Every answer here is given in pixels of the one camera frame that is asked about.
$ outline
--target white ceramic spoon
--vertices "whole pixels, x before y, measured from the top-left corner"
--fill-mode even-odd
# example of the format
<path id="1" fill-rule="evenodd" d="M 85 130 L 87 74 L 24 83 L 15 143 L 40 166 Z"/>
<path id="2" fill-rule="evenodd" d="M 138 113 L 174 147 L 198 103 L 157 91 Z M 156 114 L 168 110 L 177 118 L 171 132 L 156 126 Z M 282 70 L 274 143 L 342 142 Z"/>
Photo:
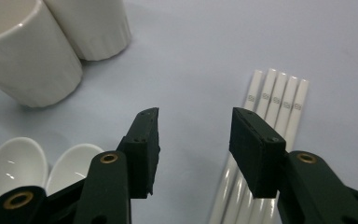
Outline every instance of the white ceramic spoon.
<path id="1" fill-rule="evenodd" d="M 92 158 L 102 152 L 100 147 L 92 144 L 80 144 L 69 148 L 60 156 L 51 170 L 46 186 L 47 195 L 85 178 L 89 172 Z"/>
<path id="2" fill-rule="evenodd" d="M 0 196 L 22 186 L 45 187 L 48 162 L 41 146 L 18 137 L 0 146 Z"/>

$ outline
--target white table surface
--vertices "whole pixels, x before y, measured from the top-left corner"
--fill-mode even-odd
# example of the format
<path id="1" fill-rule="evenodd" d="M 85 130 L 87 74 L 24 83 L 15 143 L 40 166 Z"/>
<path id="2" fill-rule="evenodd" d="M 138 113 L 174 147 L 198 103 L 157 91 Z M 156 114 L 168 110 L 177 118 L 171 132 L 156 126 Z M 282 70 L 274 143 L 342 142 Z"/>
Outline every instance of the white table surface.
<path id="1" fill-rule="evenodd" d="M 228 154 L 233 106 L 255 69 L 308 79 L 296 150 L 358 189 L 358 1 L 126 0 L 132 31 L 116 57 L 84 63 L 77 90 L 42 109 L 0 91 L 0 145 L 27 136 L 52 165 L 76 144 L 116 149 L 135 115 L 159 107 L 160 161 L 134 224 L 206 223 Z"/>

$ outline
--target screw hole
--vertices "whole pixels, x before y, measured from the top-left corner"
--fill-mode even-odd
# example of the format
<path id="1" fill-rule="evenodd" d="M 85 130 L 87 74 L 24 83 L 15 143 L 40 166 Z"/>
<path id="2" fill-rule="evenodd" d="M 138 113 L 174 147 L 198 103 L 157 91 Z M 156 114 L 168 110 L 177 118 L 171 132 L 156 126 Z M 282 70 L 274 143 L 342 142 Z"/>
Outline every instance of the screw hole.
<path id="1" fill-rule="evenodd" d="M 100 161 L 101 163 L 110 163 L 116 161 L 117 159 L 118 159 L 118 155 L 111 153 L 111 154 L 103 155 Z"/>
<path id="2" fill-rule="evenodd" d="M 268 137 L 267 140 L 269 140 L 270 142 L 279 142 L 279 138 L 276 137 Z"/>
<path id="3" fill-rule="evenodd" d="M 107 218 L 104 215 L 99 215 L 92 219 L 91 224 L 105 224 L 107 222 Z"/>
<path id="4" fill-rule="evenodd" d="M 356 220 L 353 217 L 347 217 L 344 216 L 341 218 L 341 220 L 345 223 L 345 224 L 358 224 L 358 220 Z"/>
<path id="5" fill-rule="evenodd" d="M 297 158 L 306 163 L 310 163 L 310 164 L 316 163 L 316 158 L 307 153 L 300 153 L 297 155 Z"/>

